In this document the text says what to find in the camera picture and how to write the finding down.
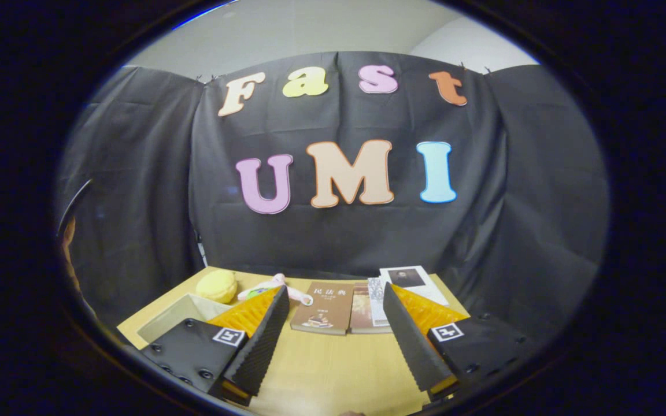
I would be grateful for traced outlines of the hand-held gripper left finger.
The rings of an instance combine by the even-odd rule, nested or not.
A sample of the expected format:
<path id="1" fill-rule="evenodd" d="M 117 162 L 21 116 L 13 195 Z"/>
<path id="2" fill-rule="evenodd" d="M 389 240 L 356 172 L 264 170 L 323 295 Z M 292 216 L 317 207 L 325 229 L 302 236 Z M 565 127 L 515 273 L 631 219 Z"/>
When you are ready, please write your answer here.
<path id="1" fill-rule="evenodd" d="M 209 321 L 185 318 L 140 352 L 185 384 L 247 406 L 261 389 L 288 314 L 287 287 L 278 286 Z"/>

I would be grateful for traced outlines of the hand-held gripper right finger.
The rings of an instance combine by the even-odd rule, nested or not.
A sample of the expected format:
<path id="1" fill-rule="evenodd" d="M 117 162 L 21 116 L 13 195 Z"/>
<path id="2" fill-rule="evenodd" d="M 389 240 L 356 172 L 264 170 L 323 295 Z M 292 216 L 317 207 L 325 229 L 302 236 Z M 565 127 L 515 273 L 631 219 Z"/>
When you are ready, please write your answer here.
<path id="1" fill-rule="evenodd" d="M 420 391 L 465 395 L 517 368 L 535 342 L 492 314 L 465 314 L 391 283 L 383 310 Z"/>

